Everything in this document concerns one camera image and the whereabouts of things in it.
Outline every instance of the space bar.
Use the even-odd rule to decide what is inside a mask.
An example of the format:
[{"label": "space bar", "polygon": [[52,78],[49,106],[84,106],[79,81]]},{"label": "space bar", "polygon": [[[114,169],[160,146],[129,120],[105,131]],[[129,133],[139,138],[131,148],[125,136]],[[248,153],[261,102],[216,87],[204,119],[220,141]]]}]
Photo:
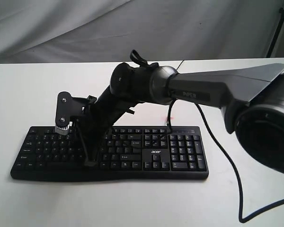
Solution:
[{"label": "space bar", "polygon": [[79,166],[74,162],[49,162],[47,163],[48,170],[79,170],[82,166]]}]

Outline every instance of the white table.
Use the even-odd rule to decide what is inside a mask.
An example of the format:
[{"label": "white table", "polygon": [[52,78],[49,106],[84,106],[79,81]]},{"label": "white table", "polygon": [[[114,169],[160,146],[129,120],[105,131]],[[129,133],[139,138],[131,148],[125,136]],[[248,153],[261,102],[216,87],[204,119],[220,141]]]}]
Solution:
[{"label": "white table", "polygon": [[[185,61],[179,72],[225,70],[283,59]],[[9,172],[27,130],[53,125],[60,91],[99,96],[108,86],[113,63],[0,65],[0,227],[211,227],[240,226],[238,187],[233,170],[209,137],[195,106],[177,101],[173,125],[198,125],[209,177],[206,181],[123,181],[43,183],[11,179]],[[177,67],[180,61],[161,62]],[[117,125],[163,125],[167,107],[142,104]],[[220,110],[204,107],[218,141],[236,163],[243,183],[244,213],[284,198],[284,175],[253,160],[228,135]],[[245,224],[284,226],[284,205]]]}]

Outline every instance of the black cable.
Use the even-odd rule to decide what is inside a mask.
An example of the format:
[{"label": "black cable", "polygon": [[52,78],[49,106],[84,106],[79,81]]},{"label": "black cable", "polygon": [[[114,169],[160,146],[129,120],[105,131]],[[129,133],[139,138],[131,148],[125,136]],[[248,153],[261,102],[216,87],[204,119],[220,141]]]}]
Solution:
[{"label": "black cable", "polygon": [[203,119],[203,122],[205,124],[205,127],[209,133],[209,135],[212,137],[213,141],[215,142],[215,144],[220,148],[220,150],[222,151],[222,153],[226,156],[226,158],[228,159],[228,161],[230,162],[234,172],[235,172],[235,175],[236,175],[236,178],[237,178],[237,181],[238,181],[238,187],[239,187],[239,222],[241,223],[246,223],[248,222],[249,220],[253,219],[254,217],[268,211],[268,210],[271,210],[275,207],[278,207],[278,206],[281,206],[284,204],[284,199],[283,200],[279,200],[277,202],[274,202],[274,203],[271,203],[267,206],[264,206],[258,210],[256,210],[255,212],[249,214],[248,216],[246,216],[245,218],[243,218],[243,189],[242,189],[242,182],[241,182],[241,178],[240,178],[240,175],[239,175],[239,172],[237,170],[237,167],[236,165],[234,164],[233,160],[231,159],[231,157],[228,155],[228,153],[225,151],[225,149],[222,147],[222,145],[218,142],[218,140],[215,138],[215,136],[213,135],[213,132],[211,131],[211,129],[209,128],[208,126],[208,123],[207,123],[207,120],[205,118],[205,115],[201,109],[201,107],[199,106],[199,104],[196,104],[196,107],[198,108],[199,112],[200,112],[200,115]]}]

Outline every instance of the robotic arm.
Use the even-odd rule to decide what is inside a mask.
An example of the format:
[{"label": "robotic arm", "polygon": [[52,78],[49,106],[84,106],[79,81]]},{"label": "robotic arm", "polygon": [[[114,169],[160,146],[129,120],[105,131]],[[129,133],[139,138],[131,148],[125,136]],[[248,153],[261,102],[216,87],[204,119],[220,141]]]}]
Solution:
[{"label": "robotic arm", "polygon": [[148,64],[134,50],[133,68],[119,64],[110,85],[96,99],[58,95],[56,132],[66,135],[75,124],[87,147],[88,166],[95,165],[103,134],[139,103],[169,105],[180,99],[220,108],[226,131],[236,132],[242,147],[257,161],[284,173],[284,64],[197,73]]}]

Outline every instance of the black keyboard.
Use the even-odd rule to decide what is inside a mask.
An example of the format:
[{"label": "black keyboard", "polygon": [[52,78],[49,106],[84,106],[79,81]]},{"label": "black keyboard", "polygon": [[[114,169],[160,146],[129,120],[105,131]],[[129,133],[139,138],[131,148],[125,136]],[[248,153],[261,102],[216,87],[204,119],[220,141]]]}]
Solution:
[{"label": "black keyboard", "polygon": [[199,127],[116,126],[104,136],[96,167],[84,166],[82,144],[71,128],[31,127],[10,172],[31,181],[86,182],[121,179],[206,179]]}]

